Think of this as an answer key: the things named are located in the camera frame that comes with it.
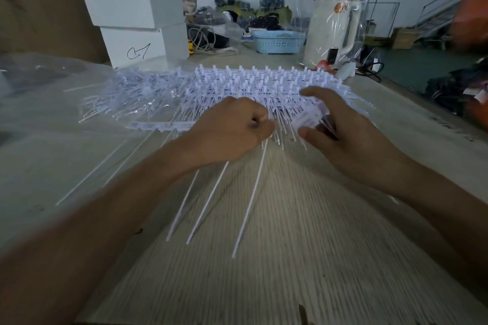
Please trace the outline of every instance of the hand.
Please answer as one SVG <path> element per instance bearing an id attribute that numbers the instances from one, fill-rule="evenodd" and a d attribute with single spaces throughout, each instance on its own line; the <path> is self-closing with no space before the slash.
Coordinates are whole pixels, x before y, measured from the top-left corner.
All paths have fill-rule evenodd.
<path id="1" fill-rule="evenodd" d="M 398 195 L 407 187 L 406 176 L 416 163 L 400 152 L 369 120 L 357 113 L 333 90 L 303 89 L 300 94 L 322 100 L 330 110 L 338 140 L 323 125 L 302 127 L 298 134 L 320 150 L 346 176 L 385 193 Z"/>
<path id="2" fill-rule="evenodd" d="M 249 98 L 227 97 L 208 109 L 182 138 L 197 148 L 203 166 L 239 158 L 274 129 L 265 106 Z"/>

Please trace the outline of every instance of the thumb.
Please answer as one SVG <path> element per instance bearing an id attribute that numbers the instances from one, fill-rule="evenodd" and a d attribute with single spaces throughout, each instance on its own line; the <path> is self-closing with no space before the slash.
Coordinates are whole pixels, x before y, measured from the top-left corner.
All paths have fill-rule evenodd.
<path id="1" fill-rule="evenodd" d="M 275 127 L 276 124 L 273 120 L 264 120 L 253 128 L 253 131 L 257 135 L 259 142 L 262 142 L 273 134 Z"/>
<path id="2" fill-rule="evenodd" d="M 298 129 L 298 135 L 322 153 L 327 153 L 336 143 L 323 132 L 314 128 L 301 127 Z"/>

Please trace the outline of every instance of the blue plastic basket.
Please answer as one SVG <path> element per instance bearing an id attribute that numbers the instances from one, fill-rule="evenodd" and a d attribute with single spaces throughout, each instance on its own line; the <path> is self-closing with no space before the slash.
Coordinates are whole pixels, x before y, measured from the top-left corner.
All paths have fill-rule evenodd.
<path id="1" fill-rule="evenodd" d="M 253 31 L 254 48 L 266 54 L 300 52 L 306 36 L 296 31 Z"/>

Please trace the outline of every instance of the bundle of plastic sticks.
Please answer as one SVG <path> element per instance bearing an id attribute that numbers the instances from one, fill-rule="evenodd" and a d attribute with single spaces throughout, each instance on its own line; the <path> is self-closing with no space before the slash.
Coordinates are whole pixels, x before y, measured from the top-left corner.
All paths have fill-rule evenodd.
<path id="1" fill-rule="evenodd" d="M 277 123 L 277 128 L 272 138 L 282 149 L 284 149 L 284 137 L 288 132 L 291 132 L 294 140 L 299 139 L 303 146 L 307 148 L 303 140 L 295 134 L 291 123 L 306 108 L 313 106 L 317 102 L 314 98 L 300 95 L 300 90 L 308 86 L 331 88 L 341 95 L 351 107 L 367 115 L 362 110 L 362 107 L 356 106 L 358 100 L 362 101 L 361 98 L 353 94 L 350 88 L 344 85 L 341 80 L 336 79 L 331 74 L 320 69 L 310 71 L 305 68 L 302 71 L 292 67 L 288 71 L 281 67 L 278 67 L 277 70 L 271 70 L 268 67 L 264 70 L 259 70 L 253 67 L 248 70 L 243 69 L 242 66 L 238 69 L 230 69 L 228 66 L 225 69 L 217 69 L 216 66 L 213 66 L 211 69 L 206 69 L 200 65 L 195 68 L 194 72 L 186 72 L 181 70 L 181 68 L 168 72 L 142 72 L 137 69 L 121 71 L 117 77 L 109 80 L 107 87 L 100 95 L 90 97 L 88 101 L 83 103 L 84 106 L 89 107 L 89 110 L 85 113 L 82 121 L 99 113 L 109 114 L 118 120 L 128 116 L 131 121 L 128 122 L 127 127 L 149 131 L 148 135 L 144 137 L 139 145 L 108 178 L 106 181 L 108 183 L 154 131 L 169 132 L 161 144 L 163 146 L 170 136 L 176 137 L 179 133 L 189 130 L 207 109 L 216 105 L 227 96 L 236 98 L 248 97 L 265 106 L 268 109 L 269 117 L 275 119 Z M 155 121 L 158 116 L 164 118 L 163 121 Z M 263 168 L 268 140 L 262 143 L 263 153 L 254 190 L 241 225 L 232 258 L 236 257 L 237 249 L 252 207 Z M 58 204 L 74 192 L 77 187 L 101 167 L 125 142 L 126 140 L 86 175 L 70 192 L 58 201 Z M 190 244 L 228 165 L 229 162 L 226 162 L 197 222 L 188 236 L 187 244 Z M 178 213 L 174 218 L 166 238 L 167 241 L 176 228 L 198 173 L 199 171 L 195 173 Z"/>

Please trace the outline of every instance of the orange object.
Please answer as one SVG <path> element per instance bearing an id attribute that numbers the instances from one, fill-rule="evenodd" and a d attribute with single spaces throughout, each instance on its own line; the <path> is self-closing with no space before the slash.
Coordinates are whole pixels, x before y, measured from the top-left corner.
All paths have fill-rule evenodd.
<path id="1" fill-rule="evenodd" d="M 482 104 L 473 99 L 467 104 L 467 110 L 480 125 L 488 130 L 488 102 Z"/>
<path id="2" fill-rule="evenodd" d="M 449 32 L 461 48 L 488 44 L 488 0 L 463 0 Z"/>

